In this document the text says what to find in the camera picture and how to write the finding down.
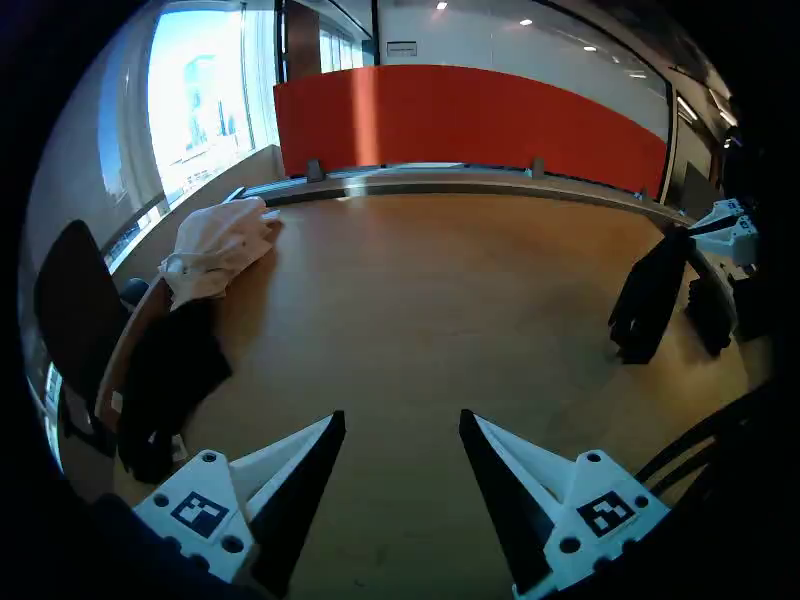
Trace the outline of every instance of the wooden table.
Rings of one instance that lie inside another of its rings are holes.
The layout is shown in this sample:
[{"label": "wooden table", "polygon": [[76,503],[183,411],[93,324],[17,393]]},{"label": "wooden table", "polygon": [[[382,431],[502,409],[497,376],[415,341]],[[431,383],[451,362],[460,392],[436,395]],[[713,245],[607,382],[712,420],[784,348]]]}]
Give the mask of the wooden table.
[{"label": "wooden table", "polygon": [[[606,321],[659,239],[644,217],[509,196],[356,197],[285,207],[275,250],[220,301],[234,376],[186,427],[229,458],[334,409],[347,435],[293,598],[506,598],[510,575],[457,433],[470,408],[566,457],[631,471],[754,387],[680,312],[623,366]],[[693,274],[687,273],[687,281]],[[135,504],[152,490],[115,467]]]}]

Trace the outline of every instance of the white towel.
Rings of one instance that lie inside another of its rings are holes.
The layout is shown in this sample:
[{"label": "white towel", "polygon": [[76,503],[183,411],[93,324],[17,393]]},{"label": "white towel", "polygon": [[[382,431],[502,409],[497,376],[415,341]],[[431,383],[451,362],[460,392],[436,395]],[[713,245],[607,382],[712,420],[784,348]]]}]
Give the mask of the white towel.
[{"label": "white towel", "polygon": [[265,238],[278,213],[256,196],[186,217],[175,251],[158,267],[172,288],[172,310],[197,298],[224,296],[233,278],[272,248]]}]

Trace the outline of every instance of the black fabric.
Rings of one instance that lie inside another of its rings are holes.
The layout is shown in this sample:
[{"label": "black fabric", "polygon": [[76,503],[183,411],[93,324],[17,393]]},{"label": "black fabric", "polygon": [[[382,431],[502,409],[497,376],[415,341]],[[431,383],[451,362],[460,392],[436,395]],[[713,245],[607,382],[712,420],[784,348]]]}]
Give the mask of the black fabric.
[{"label": "black fabric", "polygon": [[664,239],[633,265],[608,319],[611,340],[624,362],[646,364],[653,358],[693,249],[689,230],[670,225]]},{"label": "black fabric", "polygon": [[123,386],[119,456],[139,481],[172,468],[172,436],[231,368],[214,337],[215,307],[193,300],[154,322],[133,350]]},{"label": "black fabric", "polygon": [[716,282],[707,277],[689,283],[689,305],[686,316],[711,356],[719,356],[731,343],[733,319]]}]

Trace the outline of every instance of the red partition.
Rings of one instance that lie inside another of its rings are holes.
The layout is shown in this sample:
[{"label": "red partition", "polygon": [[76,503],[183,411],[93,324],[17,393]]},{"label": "red partition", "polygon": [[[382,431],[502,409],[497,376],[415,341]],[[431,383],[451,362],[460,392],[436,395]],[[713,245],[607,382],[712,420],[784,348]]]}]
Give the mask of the red partition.
[{"label": "red partition", "polygon": [[394,65],[275,86],[287,175],[405,162],[529,167],[659,191],[667,146],[627,117],[552,85],[495,71]]}]

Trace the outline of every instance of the chair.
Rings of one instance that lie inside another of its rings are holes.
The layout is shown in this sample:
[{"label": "chair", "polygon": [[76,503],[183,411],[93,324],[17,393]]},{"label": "chair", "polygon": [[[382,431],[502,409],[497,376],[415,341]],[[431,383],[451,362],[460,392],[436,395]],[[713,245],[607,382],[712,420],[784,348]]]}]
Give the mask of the chair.
[{"label": "chair", "polygon": [[[122,294],[129,304],[147,290],[131,280]],[[100,250],[83,221],[73,221],[55,241],[34,284],[34,312],[47,351],[67,385],[85,403],[85,415],[70,415],[59,402],[65,435],[114,456],[114,436],[95,417],[100,381],[130,311],[123,304]],[[88,420],[92,433],[75,426]]]}]

